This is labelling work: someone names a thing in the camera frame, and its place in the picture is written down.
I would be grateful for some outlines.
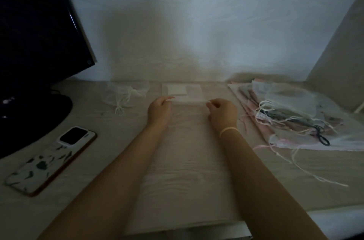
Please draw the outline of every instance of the yellow wristband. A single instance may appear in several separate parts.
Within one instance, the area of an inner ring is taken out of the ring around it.
[[[227,131],[227,130],[230,130],[230,129],[234,129],[234,130],[236,130],[236,131],[238,131],[238,132],[239,132],[239,130],[238,130],[238,129],[236,129],[235,127],[226,127],[225,129],[223,129],[223,130],[220,132],[220,136],[219,136],[219,137],[221,137],[221,135],[222,135],[222,133],[223,133],[223,132],[225,132],[225,131]]]

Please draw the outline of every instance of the monitor base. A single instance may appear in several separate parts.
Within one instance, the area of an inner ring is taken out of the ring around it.
[[[43,93],[2,105],[0,159],[37,141],[56,128],[70,113],[72,100]]]

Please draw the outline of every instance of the forearm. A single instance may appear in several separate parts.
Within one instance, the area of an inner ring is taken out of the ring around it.
[[[39,239],[113,239],[124,228],[162,131],[145,127]]]
[[[327,239],[236,130],[221,136],[240,212],[257,239]]]

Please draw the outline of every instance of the person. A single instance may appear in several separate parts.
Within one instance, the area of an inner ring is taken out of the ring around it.
[[[38,239],[114,239],[120,235],[139,186],[171,119],[173,97],[154,100],[145,128],[48,226]],[[249,147],[237,127],[237,109],[208,102],[231,171],[239,212],[254,239],[327,239]]]

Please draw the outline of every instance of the person's right arm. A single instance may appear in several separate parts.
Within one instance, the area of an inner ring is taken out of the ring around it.
[[[231,101],[214,99],[207,107],[218,134],[224,128],[236,128],[237,110]],[[225,148],[240,213],[254,239],[327,239],[237,130],[223,132],[220,142]]]

